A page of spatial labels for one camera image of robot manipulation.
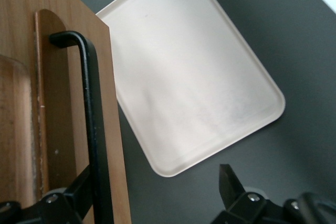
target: screw head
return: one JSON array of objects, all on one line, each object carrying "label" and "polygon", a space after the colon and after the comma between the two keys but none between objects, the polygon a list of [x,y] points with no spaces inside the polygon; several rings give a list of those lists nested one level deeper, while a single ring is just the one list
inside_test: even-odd
[{"label": "screw head", "polygon": [[260,201],[259,196],[256,195],[256,194],[249,194],[249,195],[247,195],[247,197],[248,197],[251,201],[253,201],[253,202]]},{"label": "screw head", "polygon": [[295,210],[299,210],[299,204],[298,204],[297,201],[293,201],[293,202],[291,203],[291,205],[292,205],[292,207],[294,207]]},{"label": "screw head", "polygon": [[0,208],[0,213],[10,210],[11,207],[12,206],[10,205],[10,203],[7,203],[6,205],[4,205],[3,207]]},{"label": "screw head", "polygon": [[46,202],[47,203],[53,203],[54,201],[56,201],[58,199],[58,196],[56,194],[50,196],[47,198]]}]

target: gray table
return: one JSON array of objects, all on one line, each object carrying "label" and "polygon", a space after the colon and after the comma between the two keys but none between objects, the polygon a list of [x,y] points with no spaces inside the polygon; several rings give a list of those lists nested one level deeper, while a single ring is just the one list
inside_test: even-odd
[{"label": "gray table", "polygon": [[[113,0],[82,0],[94,12]],[[336,201],[336,15],[321,0],[218,0],[286,97],[276,122],[173,178],[150,168],[120,110],[132,221],[210,223],[218,165],[277,204],[313,191]]]}]

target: metal bar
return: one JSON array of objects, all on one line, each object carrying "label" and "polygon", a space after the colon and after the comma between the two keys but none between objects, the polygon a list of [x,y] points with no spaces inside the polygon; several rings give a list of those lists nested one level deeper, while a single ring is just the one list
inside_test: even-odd
[{"label": "metal bar", "polygon": [[92,201],[96,224],[113,223],[112,200],[105,143],[104,122],[96,49],[90,40],[76,31],[49,36],[59,48],[77,45],[80,51],[86,128],[89,147]]}]

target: wooden panel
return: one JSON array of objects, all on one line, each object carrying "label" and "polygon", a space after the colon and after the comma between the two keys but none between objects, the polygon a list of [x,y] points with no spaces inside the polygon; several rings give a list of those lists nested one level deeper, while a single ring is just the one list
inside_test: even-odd
[{"label": "wooden panel", "polygon": [[68,187],[76,178],[68,54],[49,42],[66,28],[53,12],[36,12],[39,141],[43,193]]},{"label": "wooden panel", "polygon": [[[40,156],[38,141],[38,103],[36,56],[34,46],[34,12],[49,9],[56,13],[67,30],[76,30],[90,39],[97,51],[105,135],[110,171],[110,183],[115,223],[131,223],[126,175],[114,88],[111,45],[108,27],[80,0],[0,0],[0,54],[22,62],[29,70],[35,155]],[[80,79],[78,49],[68,50],[73,135],[75,138],[76,168],[79,174],[88,165],[85,115]],[[36,185],[41,187],[39,160],[36,159]]]},{"label": "wooden panel", "polygon": [[0,55],[1,201],[34,200],[30,82],[23,64]]}]

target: black plastic part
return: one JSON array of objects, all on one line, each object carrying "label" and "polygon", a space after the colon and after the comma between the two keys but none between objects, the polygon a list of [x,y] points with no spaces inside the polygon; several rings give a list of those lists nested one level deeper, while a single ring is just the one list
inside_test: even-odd
[{"label": "black plastic part", "polygon": [[247,223],[255,223],[265,212],[266,204],[266,199],[260,194],[244,193],[227,209],[227,211],[241,217],[246,220]]},{"label": "black plastic part", "polygon": [[63,194],[51,194],[44,197],[39,203],[39,213],[42,224],[81,224],[82,220],[69,205]]},{"label": "black plastic part", "polygon": [[335,224],[336,204],[317,194],[304,193],[298,198],[298,205],[305,223]]},{"label": "black plastic part", "polygon": [[302,217],[302,214],[298,208],[297,200],[295,199],[288,199],[284,203],[284,217],[286,220],[290,221],[291,223],[297,224],[305,224],[305,221]]},{"label": "black plastic part", "polygon": [[0,203],[0,223],[15,223],[22,215],[21,205],[16,201]]},{"label": "black plastic part", "polygon": [[245,193],[230,165],[219,166],[219,193],[226,209]]},{"label": "black plastic part", "polygon": [[64,191],[72,208],[79,214],[81,219],[92,206],[92,190],[90,179],[90,167],[87,166],[75,181]]},{"label": "black plastic part", "polygon": [[211,224],[250,224],[246,220],[229,212],[221,212]]},{"label": "black plastic part", "polygon": [[49,41],[59,48],[75,45],[79,47],[94,220],[96,224],[113,223],[96,49],[90,40],[76,31],[62,31],[52,34],[49,36]]}]

